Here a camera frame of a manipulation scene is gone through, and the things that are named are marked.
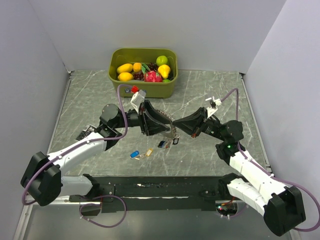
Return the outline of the orange fruit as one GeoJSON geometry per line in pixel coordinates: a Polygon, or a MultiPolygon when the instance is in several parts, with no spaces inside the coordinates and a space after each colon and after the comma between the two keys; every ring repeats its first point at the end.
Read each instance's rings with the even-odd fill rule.
{"type": "Polygon", "coordinates": [[[142,64],[140,62],[135,62],[132,66],[134,73],[139,73],[142,71],[142,64]]]}

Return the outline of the upper yellow mango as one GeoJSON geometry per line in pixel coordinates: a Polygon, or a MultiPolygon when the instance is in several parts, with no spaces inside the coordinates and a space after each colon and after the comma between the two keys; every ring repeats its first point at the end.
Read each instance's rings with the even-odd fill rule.
{"type": "Polygon", "coordinates": [[[116,71],[119,75],[122,73],[131,73],[133,71],[133,65],[131,63],[122,64],[116,71]]]}

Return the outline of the lower yellow mango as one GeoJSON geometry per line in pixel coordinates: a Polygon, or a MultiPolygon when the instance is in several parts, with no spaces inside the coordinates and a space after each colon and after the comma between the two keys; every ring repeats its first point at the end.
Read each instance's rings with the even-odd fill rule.
{"type": "Polygon", "coordinates": [[[117,78],[121,82],[129,82],[134,79],[134,76],[130,72],[122,72],[117,78]]]}

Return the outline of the yellow pear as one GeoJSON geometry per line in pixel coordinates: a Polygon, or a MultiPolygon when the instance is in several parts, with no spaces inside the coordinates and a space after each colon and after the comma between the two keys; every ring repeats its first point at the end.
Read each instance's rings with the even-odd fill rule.
{"type": "Polygon", "coordinates": [[[158,67],[157,71],[163,79],[167,79],[171,73],[171,68],[167,64],[163,64],[158,67]]]}

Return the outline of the dark red grapes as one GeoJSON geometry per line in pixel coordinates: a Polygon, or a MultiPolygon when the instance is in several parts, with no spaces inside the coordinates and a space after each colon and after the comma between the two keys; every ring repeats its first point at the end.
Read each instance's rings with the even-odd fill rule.
{"type": "Polygon", "coordinates": [[[133,79],[138,81],[144,80],[144,73],[143,72],[136,72],[133,74],[133,79]]]}

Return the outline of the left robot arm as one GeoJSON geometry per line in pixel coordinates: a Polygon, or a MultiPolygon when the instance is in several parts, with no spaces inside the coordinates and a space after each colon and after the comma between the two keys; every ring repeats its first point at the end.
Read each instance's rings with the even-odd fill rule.
{"type": "Polygon", "coordinates": [[[24,188],[23,205],[28,205],[26,195],[31,195],[40,206],[47,206],[56,198],[79,195],[87,201],[95,200],[100,184],[89,174],[66,176],[66,173],[83,161],[112,148],[125,134],[118,128],[140,127],[147,136],[170,130],[172,120],[144,100],[137,110],[124,112],[123,106],[107,104],[99,117],[99,126],[82,140],[60,151],[34,154],[20,184],[24,188]]]}

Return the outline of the yellow key tag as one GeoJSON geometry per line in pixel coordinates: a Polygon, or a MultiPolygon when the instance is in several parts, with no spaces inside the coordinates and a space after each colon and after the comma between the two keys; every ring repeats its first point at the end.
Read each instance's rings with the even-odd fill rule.
{"type": "Polygon", "coordinates": [[[153,149],[152,148],[149,148],[145,153],[142,153],[141,155],[140,155],[140,158],[147,158],[147,157],[149,157],[151,154],[153,153],[153,149]]]}

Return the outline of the aluminium rail frame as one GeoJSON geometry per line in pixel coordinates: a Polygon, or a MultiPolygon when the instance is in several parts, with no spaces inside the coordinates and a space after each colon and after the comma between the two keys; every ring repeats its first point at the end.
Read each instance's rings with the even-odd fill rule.
{"type": "MultiPolygon", "coordinates": [[[[273,195],[279,195],[287,188],[287,185],[275,179],[267,179],[254,186],[249,182],[245,182],[242,178],[236,178],[229,183],[220,183],[218,190],[209,190],[208,193],[220,196],[223,200],[235,197],[247,204],[256,205],[258,202],[266,204],[273,195]]],[[[40,184],[39,186],[31,185],[25,190],[41,206],[46,206],[56,198],[63,196],[78,195],[92,200],[102,194],[101,184],[91,183],[90,181],[77,181],[76,183],[58,182],[57,184],[40,184]]]]}

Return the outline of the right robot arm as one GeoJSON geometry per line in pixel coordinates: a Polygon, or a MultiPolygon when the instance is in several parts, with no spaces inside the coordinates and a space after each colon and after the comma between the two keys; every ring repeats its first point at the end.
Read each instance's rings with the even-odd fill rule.
{"type": "Polygon", "coordinates": [[[236,197],[260,215],[269,230],[282,236],[306,220],[303,196],[295,187],[273,179],[240,144],[243,124],[238,120],[221,123],[209,111],[200,107],[193,114],[173,121],[173,125],[193,138],[205,133],[221,140],[216,152],[221,160],[240,176],[226,176],[218,187],[223,199],[236,197]]]}

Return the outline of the blue key tag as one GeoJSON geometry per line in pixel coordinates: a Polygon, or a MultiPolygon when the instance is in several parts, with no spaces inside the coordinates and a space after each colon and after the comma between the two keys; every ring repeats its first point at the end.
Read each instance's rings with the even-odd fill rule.
{"type": "Polygon", "coordinates": [[[131,159],[139,160],[140,159],[140,152],[138,150],[132,152],[130,154],[131,159]]]}
{"type": "Polygon", "coordinates": [[[162,140],[162,141],[160,141],[159,142],[159,144],[158,144],[158,148],[163,148],[164,146],[166,145],[166,141],[165,140],[162,140]]]}

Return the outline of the green apple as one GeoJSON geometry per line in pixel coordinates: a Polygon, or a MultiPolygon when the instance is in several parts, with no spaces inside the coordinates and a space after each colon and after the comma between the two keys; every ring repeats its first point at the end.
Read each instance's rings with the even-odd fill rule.
{"type": "Polygon", "coordinates": [[[156,59],[156,65],[158,67],[160,67],[162,65],[168,65],[168,63],[169,63],[169,60],[165,55],[160,55],[156,59]]]}

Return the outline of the yellow mango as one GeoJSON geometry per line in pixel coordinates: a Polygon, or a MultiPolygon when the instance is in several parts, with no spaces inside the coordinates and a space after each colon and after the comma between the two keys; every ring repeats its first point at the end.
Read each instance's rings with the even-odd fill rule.
{"type": "Polygon", "coordinates": [[[122,64],[116,71],[119,75],[122,73],[131,73],[133,71],[133,65],[131,63],[122,64]]]}
{"type": "Polygon", "coordinates": [[[130,72],[122,72],[117,78],[121,82],[129,82],[134,79],[134,76],[130,72]]]}

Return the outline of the blue key tag on table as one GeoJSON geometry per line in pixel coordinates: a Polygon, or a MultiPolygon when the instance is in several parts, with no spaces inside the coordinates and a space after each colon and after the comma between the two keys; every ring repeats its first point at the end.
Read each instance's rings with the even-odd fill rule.
{"type": "Polygon", "coordinates": [[[139,160],[140,159],[140,152],[138,150],[132,152],[130,154],[131,159],[139,160]]]}

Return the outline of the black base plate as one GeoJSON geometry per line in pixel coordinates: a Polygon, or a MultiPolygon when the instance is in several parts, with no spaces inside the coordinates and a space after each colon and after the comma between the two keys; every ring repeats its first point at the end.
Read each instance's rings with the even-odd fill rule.
{"type": "Polygon", "coordinates": [[[71,195],[69,201],[101,204],[102,213],[216,211],[218,204],[240,202],[227,190],[227,181],[233,176],[95,176],[92,195],[71,195]]]}

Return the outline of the pink dragon fruit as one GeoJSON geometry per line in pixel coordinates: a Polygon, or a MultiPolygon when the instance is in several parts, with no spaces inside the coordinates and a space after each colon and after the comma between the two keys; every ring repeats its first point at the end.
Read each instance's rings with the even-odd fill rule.
{"type": "Polygon", "coordinates": [[[144,82],[161,83],[162,81],[163,81],[162,76],[154,70],[148,71],[144,74],[144,82]]]}

